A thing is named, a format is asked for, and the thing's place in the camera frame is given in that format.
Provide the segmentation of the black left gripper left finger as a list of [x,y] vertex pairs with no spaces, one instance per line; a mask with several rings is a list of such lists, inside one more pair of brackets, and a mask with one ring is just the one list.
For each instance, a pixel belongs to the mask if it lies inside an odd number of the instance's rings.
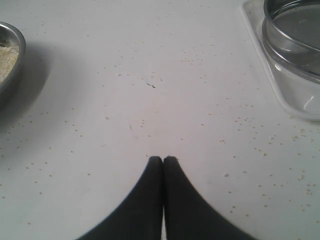
[[163,162],[151,156],[134,188],[81,240],[160,240],[163,223]]

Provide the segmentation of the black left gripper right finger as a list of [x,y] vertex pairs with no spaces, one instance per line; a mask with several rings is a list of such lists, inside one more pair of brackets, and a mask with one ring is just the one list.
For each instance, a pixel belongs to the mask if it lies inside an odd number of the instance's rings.
[[164,216],[168,240],[253,240],[215,211],[197,192],[178,159],[163,160]]

